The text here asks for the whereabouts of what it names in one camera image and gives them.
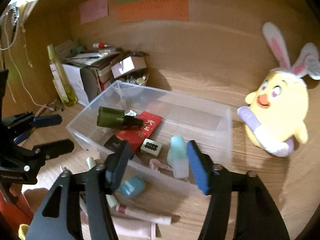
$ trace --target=metal bolt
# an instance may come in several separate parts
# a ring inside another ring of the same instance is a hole
[[[213,169],[215,171],[221,171],[222,170],[222,165],[221,164],[214,164],[213,165]]]
[[[257,177],[257,173],[255,171],[248,171],[248,176],[251,178]]]
[[[104,170],[104,168],[105,168],[104,164],[98,164],[96,166],[96,171],[102,171],[102,170]]]
[[[61,177],[68,177],[70,175],[70,171],[63,171],[62,173],[61,173]]]

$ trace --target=yellow chick plush toy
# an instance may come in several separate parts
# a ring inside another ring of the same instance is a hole
[[[303,122],[308,112],[308,90],[301,78],[309,74],[320,79],[319,55],[316,46],[307,43],[291,67],[279,29],[265,23],[262,32],[280,67],[271,70],[259,89],[246,96],[245,102],[250,106],[239,108],[238,115],[252,143],[285,157],[293,151],[293,137],[299,143],[308,141]]]

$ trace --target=blue gripper pad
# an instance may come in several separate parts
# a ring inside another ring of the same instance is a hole
[[[208,195],[213,166],[210,156],[200,152],[193,140],[187,143],[187,156],[199,190]]]

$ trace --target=black robotic clamp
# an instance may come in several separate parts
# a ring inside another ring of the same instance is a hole
[[[209,185],[206,195],[211,200],[198,240],[224,240],[227,233],[231,193],[238,192],[238,210],[233,240],[290,240],[281,214],[263,182],[255,171],[239,174],[213,163],[209,155],[201,153],[195,141],[190,141],[201,165],[194,174],[198,187]]]
[[[0,71],[0,117],[2,117],[2,99],[8,78],[8,70]],[[15,204],[18,200],[9,188],[11,184],[36,184],[36,176],[45,161],[74,149],[71,140],[55,141],[36,145],[32,150],[17,146],[15,138],[32,128],[48,127],[61,124],[58,115],[34,116],[32,112],[1,118],[0,123],[0,191],[8,203]]]
[[[83,240],[80,221],[80,192],[85,192],[86,209],[92,240],[117,240],[106,194],[119,188],[128,160],[130,145],[122,141],[118,150],[103,164],[90,171],[71,174],[63,171],[38,208],[26,240]]]

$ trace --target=yellow liquid bottle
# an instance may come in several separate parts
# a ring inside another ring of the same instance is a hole
[[[48,45],[48,54],[51,61],[50,68],[53,75],[53,83],[59,94],[61,101],[68,107],[74,106],[78,98],[75,91],[69,83],[66,72],[57,57],[53,45]]]

